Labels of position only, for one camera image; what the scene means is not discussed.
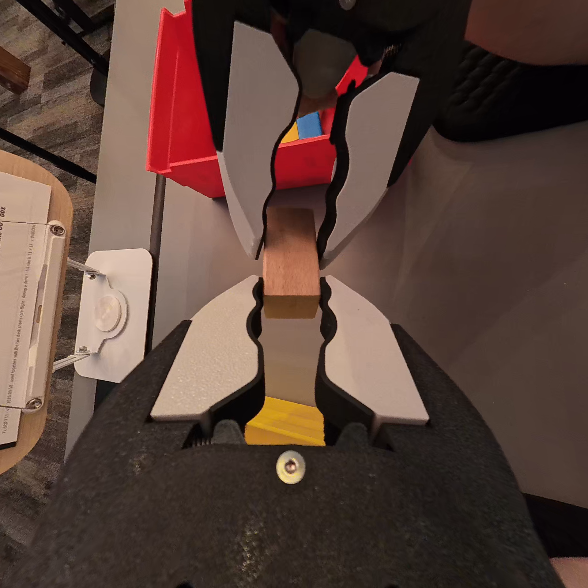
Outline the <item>person's right forearm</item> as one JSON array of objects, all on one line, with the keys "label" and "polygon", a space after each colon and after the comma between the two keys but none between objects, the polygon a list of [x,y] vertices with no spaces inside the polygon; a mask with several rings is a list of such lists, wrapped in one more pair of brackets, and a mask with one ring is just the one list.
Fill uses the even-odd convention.
[{"label": "person's right forearm", "polygon": [[465,40],[530,65],[586,65],[587,1],[472,1]]}]

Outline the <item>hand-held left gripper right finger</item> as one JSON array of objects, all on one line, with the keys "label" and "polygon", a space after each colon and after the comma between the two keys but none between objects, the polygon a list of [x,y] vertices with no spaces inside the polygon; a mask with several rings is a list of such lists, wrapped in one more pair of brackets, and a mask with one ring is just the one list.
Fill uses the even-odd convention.
[{"label": "hand-held left gripper right finger", "polygon": [[320,279],[315,403],[325,440],[362,424],[371,440],[387,424],[424,426],[430,417],[386,316],[333,276]]}]

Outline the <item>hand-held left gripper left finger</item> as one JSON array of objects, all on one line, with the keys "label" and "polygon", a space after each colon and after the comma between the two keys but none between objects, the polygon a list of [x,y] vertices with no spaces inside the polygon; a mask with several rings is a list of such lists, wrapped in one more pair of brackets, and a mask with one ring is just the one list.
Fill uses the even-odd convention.
[{"label": "hand-held left gripper left finger", "polygon": [[262,307],[263,280],[252,275],[192,317],[151,409],[154,421],[197,423],[206,435],[222,420],[245,429],[265,402]]}]

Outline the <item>wooden beam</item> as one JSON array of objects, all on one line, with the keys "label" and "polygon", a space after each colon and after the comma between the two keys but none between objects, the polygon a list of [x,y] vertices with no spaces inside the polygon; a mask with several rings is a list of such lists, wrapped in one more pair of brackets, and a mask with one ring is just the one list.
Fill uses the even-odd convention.
[{"label": "wooden beam", "polygon": [[29,87],[31,68],[3,47],[1,53],[1,86],[20,95]]}]

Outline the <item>black mesh pad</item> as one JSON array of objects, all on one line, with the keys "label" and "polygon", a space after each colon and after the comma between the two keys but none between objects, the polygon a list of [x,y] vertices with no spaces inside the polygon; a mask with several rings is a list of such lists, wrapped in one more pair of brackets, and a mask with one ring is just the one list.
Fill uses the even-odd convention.
[{"label": "black mesh pad", "polygon": [[483,142],[587,121],[587,65],[529,65],[464,41],[452,92],[433,123]]}]

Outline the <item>blue rectangular wooden block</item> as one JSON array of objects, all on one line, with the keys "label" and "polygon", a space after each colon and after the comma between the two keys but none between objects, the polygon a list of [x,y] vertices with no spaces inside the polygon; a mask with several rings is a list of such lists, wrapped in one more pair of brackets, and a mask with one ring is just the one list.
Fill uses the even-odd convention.
[{"label": "blue rectangular wooden block", "polygon": [[323,135],[320,114],[318,111],[298,117],[296,120],[299,140],[316,138]]}]

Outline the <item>red plastic bin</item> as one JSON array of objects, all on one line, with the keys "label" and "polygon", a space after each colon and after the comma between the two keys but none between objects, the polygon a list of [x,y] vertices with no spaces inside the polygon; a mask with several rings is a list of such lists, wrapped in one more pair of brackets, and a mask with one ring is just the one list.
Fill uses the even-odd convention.
[{"label": "red plastic bin", "polygon": [[[328,183],[335,148],[334,107],[321,111],[323,135],[283,143],[275,157],[276,188]],[[146,168],[210,198],[225,196],[195,53],[192,1],[160,15],[153,73]]]}]

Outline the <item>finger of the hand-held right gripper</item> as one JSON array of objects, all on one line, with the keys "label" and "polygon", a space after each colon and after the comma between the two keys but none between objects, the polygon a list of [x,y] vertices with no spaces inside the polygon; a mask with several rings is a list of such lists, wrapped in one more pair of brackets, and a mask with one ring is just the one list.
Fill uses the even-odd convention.
[{"label": "finger of the hand-held right gripper", "polygon": [[334,173],[317,237],[325,269],[369,219],[387,190],[419,79],[397,72],[351,82],[336,105]]},{"label": "finger of the hand-held right gripper", "polygon": [[236,21],[217,159],[233,226],[253,259],[262,245],[264,209],[276,189],[277,147],[295,120],[299,95],[298,79],[272,35]]}]

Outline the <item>black metal frame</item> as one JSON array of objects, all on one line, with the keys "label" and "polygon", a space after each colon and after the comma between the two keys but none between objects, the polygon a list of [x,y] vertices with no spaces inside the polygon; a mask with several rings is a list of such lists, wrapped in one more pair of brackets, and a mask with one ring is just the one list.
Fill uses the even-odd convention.
[{"label": "black metal frame", "polygon": [[[108,1],[102,10],[93,15],[86,13],[76,1],[17,1],[17,4],[57,36],[64,46],[70,47],[92,66],[91,98],[98,106],[104,107],[110,50],[100,54],[87,43],[86,37],[114,24],[115,2]],[[41,158],[63,172],[96,183],[96,174],[4,128],[1,129],[1,140]]]}]

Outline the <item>white paper holder bar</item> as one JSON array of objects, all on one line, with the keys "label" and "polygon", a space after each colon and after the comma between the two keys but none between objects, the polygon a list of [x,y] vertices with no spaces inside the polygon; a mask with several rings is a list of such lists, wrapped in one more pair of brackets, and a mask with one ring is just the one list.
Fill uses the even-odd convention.
[{"label": "white paper holder bar", "polygon": [[21,412],[25,415],[39,411],[45,403],[49,372],[52,367],[54,334],[66,252],[66,227],[59,221],[47,224],[43,264],[38,293],[31,345],[28,353],[28,372],[25,397]]}]

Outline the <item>yellow plastic bin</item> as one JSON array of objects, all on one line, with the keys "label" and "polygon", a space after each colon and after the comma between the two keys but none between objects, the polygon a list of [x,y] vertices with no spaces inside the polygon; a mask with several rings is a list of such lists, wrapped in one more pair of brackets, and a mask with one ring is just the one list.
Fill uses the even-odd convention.
[{"label": "yellow plastic bin", "polygon": [[267,396],[246,425],[245,440],[249,445],[324,446],[324,418],[315,407]]}]

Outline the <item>natural wooden block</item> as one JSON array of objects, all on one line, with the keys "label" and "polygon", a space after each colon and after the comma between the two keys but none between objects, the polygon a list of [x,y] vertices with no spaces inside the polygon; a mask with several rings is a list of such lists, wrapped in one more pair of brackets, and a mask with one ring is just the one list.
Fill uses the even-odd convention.
[{"label": "natural wooden block", "polygon": [[263,309],[267,319],[313,319],[320,273],[313,210],[270,207],[263,247]]}]

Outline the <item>clear stand bracket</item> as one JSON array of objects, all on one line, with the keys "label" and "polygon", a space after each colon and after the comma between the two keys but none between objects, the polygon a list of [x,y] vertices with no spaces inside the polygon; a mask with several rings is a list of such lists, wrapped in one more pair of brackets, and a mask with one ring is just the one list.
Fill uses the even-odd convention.
[{"label": "clear stand bracket", "polygon": [[128,302],[120,290],[111,286],[105,272],[70,258],[67,266],[81,271],[91,284],[84,284],[86,290],[80,299],[81,343],[76,343],[73,354],[53,363],[53,373],[89,357],[99,358],[104,343],[119,336],[128,319]]}]

